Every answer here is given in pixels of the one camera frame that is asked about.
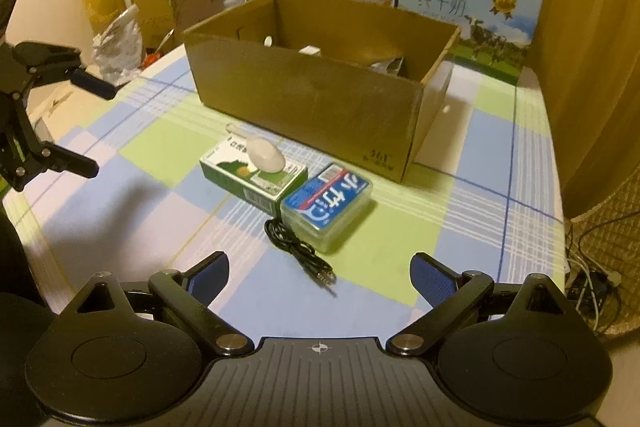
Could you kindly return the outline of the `long white medicine box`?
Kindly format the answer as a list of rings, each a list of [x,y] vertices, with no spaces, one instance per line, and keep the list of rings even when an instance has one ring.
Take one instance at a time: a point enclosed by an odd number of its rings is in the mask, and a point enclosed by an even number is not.
[[[321,54],[321,50],[316,46],[304,46],[298,52],[309,56],[319,56]]]

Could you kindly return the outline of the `beige printed side cloth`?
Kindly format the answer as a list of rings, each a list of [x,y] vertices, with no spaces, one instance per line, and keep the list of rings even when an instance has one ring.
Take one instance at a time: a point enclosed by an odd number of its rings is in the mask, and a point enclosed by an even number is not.
[[[27,116],[40,140],[66,143],[101,105],[96,96],[63,81],[32,90]]]

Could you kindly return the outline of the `wooden door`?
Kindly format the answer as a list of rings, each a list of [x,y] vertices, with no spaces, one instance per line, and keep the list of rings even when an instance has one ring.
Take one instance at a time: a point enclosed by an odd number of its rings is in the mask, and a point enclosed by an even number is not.
[[[529,64],[575,218],[639,165],[639,0],[544,0]]]

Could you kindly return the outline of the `white speckled spoon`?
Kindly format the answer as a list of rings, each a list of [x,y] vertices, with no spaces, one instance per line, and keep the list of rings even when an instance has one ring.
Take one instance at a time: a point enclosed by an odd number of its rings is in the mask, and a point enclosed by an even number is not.
[[[286,165],[284,155],[270,141],[258,135],[247,134],[236,124],[227,124],[229,133],[245,141],[246,153],[252,164],[266,173],[281,172]]]

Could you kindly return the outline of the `beige quilted chair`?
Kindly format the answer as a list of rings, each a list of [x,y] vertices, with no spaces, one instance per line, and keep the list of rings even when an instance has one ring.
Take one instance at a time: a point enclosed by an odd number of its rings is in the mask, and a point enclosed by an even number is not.
[[[639,173],[634,171],[603,202],[570,220],[570,253],[613,285],[599,310],[606,339],[639,329]]]

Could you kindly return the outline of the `light blue milk carton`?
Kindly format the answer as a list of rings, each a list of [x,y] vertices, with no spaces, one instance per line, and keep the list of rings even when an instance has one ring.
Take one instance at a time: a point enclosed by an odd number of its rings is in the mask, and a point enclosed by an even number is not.
[[[542,0],[398,0],[398,5],[460,28],[450,51],[455,63],[517,84]]]

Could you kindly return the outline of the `checked tablecloth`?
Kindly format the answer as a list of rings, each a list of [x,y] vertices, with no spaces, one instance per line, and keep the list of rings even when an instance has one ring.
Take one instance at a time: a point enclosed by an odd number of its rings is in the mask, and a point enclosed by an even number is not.
[[[260,130],[204,107],[171,52],[111,102],[72,86],[44,104],[58,144],[91,180],[48,172],[3,199],[50,307],[93,273],[141,281],[214,251],[230,262],[213,309],[254,339],[386,338],[428,310],[409,265],[425,253],[502,283],[562,283],[563,215],[537,80],[455,67],[445,103],[400,182],[273,135],[288,158],[259,170]]]

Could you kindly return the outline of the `clear box blue label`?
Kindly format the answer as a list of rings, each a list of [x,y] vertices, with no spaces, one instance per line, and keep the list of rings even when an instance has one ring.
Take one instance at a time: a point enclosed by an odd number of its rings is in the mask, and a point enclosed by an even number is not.
[[[283,199],[281,219],[301,241],[328,253],[366,213],[372,190],[369,179],[331,162]]]

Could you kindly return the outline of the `green white spray box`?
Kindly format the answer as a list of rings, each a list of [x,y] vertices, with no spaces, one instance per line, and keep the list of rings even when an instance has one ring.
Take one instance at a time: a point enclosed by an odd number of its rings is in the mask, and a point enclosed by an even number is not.
[[[229,134],[200,158],[205,178],[232,195],[249,202],[271,217],[280,216],[280,205],[308,179],[308,168],[283,158],[278,172],[260,169],[248,153],[246,139]]]

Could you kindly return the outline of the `brown cardboard sorting box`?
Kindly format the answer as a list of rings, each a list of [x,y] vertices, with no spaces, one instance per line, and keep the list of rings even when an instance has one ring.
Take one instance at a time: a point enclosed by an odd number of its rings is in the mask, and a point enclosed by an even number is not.
[[[382,4],[250,0],[183,42],[204,105],[399,182],[444,103],[459,35]],[[369,68],[396,57],[405,77]]]

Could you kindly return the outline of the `crumpled white plastic bag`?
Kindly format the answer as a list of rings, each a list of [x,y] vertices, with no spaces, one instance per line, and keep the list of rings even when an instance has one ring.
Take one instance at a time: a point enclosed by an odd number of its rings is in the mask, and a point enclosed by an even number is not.
[[[139,9],[132,4],[93,38],[93,61],[101,78],[119,88],[140,74],[144,47],[138,23]]]

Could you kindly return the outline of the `silver foil pouch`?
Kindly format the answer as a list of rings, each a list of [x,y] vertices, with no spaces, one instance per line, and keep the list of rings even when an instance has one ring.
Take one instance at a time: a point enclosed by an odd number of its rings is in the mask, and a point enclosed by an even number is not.
[[[389,58],[388,60],[372,63],[369,68],[378,74],[405,77],[405,59],[403,57]]]

